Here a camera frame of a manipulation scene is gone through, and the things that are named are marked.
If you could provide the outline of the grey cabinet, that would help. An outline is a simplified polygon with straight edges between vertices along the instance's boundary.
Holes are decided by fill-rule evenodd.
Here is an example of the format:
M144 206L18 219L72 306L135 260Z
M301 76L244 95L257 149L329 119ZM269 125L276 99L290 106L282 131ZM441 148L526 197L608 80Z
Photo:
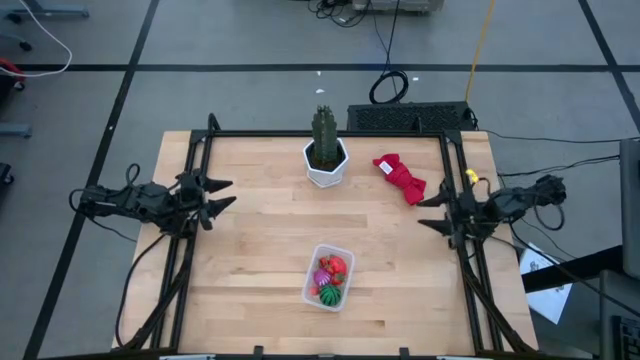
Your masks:
M640 280L640 141L620 142L623 269Z

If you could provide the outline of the black perforated case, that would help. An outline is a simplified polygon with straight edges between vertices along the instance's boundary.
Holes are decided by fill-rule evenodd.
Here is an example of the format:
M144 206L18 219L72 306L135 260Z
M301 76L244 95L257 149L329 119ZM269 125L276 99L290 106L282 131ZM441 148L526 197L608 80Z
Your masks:
M464 101L350 105L350 131L473 131L477 118Z

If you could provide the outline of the clear plastic tupperware container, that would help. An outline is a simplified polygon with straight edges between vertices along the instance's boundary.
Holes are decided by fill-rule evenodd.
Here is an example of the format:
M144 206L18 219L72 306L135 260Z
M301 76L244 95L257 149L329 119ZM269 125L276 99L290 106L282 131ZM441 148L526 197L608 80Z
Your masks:
M315 296L310 294L310 289L313 286L317 286L313 281L313 273L316 269L322 268L321 265L319 264L319 259L325 256L331 257L332 255L341 257L348 266L348 273L345 275L344 283L340 286L337 286L342 291L342 300L340 304L336 307L325 306L320 302L319 294ZM355 270L355 265L356 265L355 255L352 252L346 249L332 246L332 245L325 245L325 244L317 245L312 253L311 261L306 273L304 286L302 288L301 295L302 295L303 301L309 305L316 306L323 310L327 310L331 312L340 312L344 308L347 302L347 297L349 295L352 275Z

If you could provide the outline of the grey equipment box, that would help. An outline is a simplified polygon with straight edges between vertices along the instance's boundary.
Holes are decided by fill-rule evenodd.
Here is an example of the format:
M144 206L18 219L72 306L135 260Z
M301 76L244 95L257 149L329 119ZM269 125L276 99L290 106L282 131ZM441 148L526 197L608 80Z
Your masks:
M440 11L445 0L349 0L355 11L391 11L395 8L408 12L428 13Z

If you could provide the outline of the red wheeled object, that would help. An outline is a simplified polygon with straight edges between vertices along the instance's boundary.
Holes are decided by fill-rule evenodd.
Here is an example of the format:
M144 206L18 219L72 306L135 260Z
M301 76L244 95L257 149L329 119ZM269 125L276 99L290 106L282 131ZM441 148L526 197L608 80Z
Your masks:
M9 76L12 76L15 80L14 88L18 91L23 91L25 89L25 80L26 77L24 72L20 70L15 64L11 61L0 58L0 73L3 70L9 71Z

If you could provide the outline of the grey furniture base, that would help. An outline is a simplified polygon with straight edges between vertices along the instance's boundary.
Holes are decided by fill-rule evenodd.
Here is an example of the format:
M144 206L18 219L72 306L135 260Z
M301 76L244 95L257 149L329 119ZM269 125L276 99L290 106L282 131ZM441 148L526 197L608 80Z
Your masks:
M0 17L4 17L14 24L21 24L32 13L36 17L71 16L84 18L90 16L86 6L80 5L43 5L39 0L19 0L16 6L0 5Z

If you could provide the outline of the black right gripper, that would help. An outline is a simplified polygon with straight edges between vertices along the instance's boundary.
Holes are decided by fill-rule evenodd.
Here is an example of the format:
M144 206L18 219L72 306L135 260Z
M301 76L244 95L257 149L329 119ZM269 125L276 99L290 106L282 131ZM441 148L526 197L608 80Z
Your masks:
M462 232L463 238L470 238L472 241L484 241L488 237L489 227L480 224L482 206L476 200L474 194L475 183L465 180L463 184L467 185L467 188L461 193L457 193L453 186L449 186L443 180L437 195L417 203L418 207L447 205L445 220L420 219L419 223L440 233L442 236L448 236L450 249L457 248L457 241L453 235L456 230Z

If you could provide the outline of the grey furniture foot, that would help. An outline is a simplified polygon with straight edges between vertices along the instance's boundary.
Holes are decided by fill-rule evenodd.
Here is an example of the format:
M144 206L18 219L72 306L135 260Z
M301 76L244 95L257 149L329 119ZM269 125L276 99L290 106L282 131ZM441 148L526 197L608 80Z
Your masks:
M28 124L0 122L0 136L30 138L32 136L32 126Z

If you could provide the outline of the black keyboard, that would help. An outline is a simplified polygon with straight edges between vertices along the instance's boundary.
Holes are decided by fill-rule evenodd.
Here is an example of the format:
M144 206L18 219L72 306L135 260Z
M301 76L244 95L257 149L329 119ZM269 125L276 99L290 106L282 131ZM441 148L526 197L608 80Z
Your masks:
M640 360L640 321L612 317L614 360Z

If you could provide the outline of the black bar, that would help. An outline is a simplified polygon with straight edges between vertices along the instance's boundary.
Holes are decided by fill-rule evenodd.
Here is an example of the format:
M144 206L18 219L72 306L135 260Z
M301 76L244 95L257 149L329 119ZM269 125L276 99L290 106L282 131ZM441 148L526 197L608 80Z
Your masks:
M623 246L618 245L560 264L551 263L550 266L524 274L522 281L525 292L531 293L587 281L605 270L626 274L623 260Z

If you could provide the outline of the white paper sheet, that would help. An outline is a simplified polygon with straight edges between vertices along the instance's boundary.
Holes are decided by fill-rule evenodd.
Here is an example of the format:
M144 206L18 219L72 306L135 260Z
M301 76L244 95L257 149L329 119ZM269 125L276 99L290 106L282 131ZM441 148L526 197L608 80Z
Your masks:
M558 264L558 261L553 257L545 258L538 254L537 251L539 248L534 244L530 243L530 246L532 246L534 250L525 248L520 255L519 267L521 275L550 267L552 264ZM527 294L529 308L553 324L558 324L571 288L572 284L569 283L546 290L529 292Z

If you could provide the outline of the red cloth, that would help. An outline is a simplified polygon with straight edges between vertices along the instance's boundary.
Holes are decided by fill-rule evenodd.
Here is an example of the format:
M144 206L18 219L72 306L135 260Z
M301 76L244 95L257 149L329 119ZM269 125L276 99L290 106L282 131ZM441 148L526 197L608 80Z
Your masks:
M402 191L409 205L417 205L424 200L426 182L414 177L397 153L389 153L373 159L372 164L384 173L387 182Z

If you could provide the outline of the green watermelon toy ball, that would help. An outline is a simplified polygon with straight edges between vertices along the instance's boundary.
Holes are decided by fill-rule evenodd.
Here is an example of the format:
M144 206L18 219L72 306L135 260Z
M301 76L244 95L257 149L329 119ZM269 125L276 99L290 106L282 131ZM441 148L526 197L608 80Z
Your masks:
M342 291L335 285L325 285L319 290L320 302L329 307L336 307L342 300Z

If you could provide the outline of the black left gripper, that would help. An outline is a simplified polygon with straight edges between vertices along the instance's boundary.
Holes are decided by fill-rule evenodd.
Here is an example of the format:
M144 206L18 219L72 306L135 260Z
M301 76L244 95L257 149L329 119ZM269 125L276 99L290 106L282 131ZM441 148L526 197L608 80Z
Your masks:
M193 220L198 221L205 231L211 230L213 225L210 218L215 219L237 200L236 196L207 200L206 193L228 188L233 182L208 178L201 169L183 172L176 176L176 180L173 193L176 205L173 224L168 231L172 238L187 237L194 233L191 229Z

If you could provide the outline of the black table frame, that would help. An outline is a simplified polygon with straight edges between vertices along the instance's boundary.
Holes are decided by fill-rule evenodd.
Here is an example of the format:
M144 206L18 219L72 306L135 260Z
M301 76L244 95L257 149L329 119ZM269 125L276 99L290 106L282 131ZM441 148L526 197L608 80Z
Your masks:
M233 182L237 200L209 232L194 240L162 239L144 225L120 323L129 342L155 307L165 274L191 255L187 286L170 305L150 340L184 353L266 355L472 355L487 353L502 336L472 293L459 256L437 232L418 221L440 218L440 208L407 205L372 160L395 152L427 182L463 186L472 168L493 177L488 136L458 132L344 134L349 153L338 186L321 189L306 175L306 131L216 133L208 173ZM340 312L303 301L301 292L317 245L355 255L349 295Z

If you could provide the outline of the green cactus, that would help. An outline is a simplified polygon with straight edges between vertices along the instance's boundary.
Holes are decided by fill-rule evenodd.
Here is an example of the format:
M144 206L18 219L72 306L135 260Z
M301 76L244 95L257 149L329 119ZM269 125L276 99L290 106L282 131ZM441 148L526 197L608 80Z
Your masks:
M329 106L319 105L312 119L313 162L317 169L332 171L337 166L337 123Z

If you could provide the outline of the white hexagonal plant pot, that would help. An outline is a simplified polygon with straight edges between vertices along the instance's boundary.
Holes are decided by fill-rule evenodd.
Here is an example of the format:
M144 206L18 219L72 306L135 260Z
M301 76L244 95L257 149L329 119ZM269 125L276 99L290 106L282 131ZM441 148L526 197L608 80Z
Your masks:
M316 169L312 164L312 150L314 141L311 140L303 149L304 160L306 163L306 175L307 177L318 187L328 188L338 185L348 167L349 154L346 150L345 144L342 138L337 139L338 143L338 165L332 171L325 171Z

